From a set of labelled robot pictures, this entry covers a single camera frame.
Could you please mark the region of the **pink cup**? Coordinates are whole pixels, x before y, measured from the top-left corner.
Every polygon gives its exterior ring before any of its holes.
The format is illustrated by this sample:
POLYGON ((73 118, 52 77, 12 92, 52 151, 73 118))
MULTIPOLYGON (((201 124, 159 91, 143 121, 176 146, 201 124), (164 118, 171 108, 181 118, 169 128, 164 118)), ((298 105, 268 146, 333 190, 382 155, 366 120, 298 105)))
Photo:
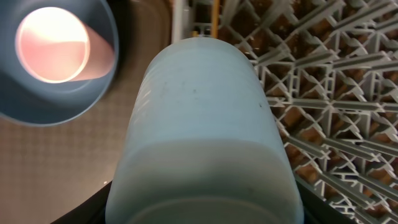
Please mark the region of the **pink cup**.
POLYGON ((59 7, 25 16, 16 31, 15 49, 29 75, 53 84, 101 78, 116 61, 113 47, 102 36, 59 7))

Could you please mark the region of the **dark blue plate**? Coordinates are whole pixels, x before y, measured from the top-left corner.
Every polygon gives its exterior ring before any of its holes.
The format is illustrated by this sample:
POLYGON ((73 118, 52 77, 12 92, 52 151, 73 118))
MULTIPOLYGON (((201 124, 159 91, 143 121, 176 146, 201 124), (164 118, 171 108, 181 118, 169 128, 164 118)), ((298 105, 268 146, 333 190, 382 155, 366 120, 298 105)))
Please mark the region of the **dark blue plate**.
POLYGON ((103 77, 67 83, 45 83, 30 76, 15 50, 19 24, 42 7, 60 7, 74 13, 102 36, 119 58, 116 21, 107 1, 1 1, 1 116, 31 126, 70 121, 89 110, 108 90, 117 70, 114 64, 103 77))

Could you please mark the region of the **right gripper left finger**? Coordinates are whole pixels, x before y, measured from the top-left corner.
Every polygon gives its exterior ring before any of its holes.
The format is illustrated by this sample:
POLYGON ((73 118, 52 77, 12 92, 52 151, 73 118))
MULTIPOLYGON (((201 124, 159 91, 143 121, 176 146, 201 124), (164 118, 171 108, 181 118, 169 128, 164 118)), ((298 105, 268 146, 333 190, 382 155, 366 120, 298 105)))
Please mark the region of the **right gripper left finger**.
POLYGON ((105 224, 105 208, 112 182, 51 224, 105 224))

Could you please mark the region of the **light blue cup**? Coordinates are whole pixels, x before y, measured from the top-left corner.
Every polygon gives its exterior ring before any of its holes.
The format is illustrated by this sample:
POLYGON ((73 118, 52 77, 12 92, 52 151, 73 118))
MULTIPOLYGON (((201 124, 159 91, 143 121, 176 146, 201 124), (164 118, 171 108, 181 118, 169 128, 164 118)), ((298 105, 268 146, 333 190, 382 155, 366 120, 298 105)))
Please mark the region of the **light blue cup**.
POLYGON ((148 66, 106 223, 303 223, 264 90, 232 45, 199 37, 148 66))

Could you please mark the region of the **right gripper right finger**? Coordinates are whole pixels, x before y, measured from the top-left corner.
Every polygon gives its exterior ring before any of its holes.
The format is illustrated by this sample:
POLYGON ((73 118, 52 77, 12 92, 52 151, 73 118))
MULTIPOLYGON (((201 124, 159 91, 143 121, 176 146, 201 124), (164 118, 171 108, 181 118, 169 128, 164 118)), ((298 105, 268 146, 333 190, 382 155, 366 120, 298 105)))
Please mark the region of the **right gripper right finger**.
POLYGON ((316 196, 304 180, 295 181, 303 204, 304 224, 355 224, 316 196))

